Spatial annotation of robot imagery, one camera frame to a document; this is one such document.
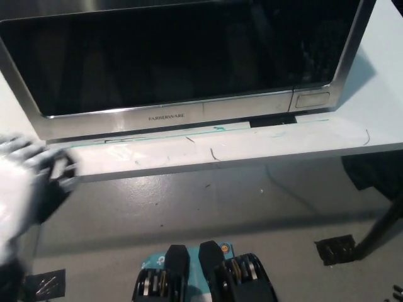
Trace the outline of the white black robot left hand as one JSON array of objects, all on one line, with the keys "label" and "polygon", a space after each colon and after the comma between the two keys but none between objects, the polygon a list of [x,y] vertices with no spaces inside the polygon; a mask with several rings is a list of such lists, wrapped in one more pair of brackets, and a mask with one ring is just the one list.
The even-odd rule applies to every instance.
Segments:
[{"label": "white black robot left hand", "polygon": [[77,163],[62,148],[46,149],[22,135],[1,135],[1,265],[18,256],[18,240],[46,220],[78,184]]}]

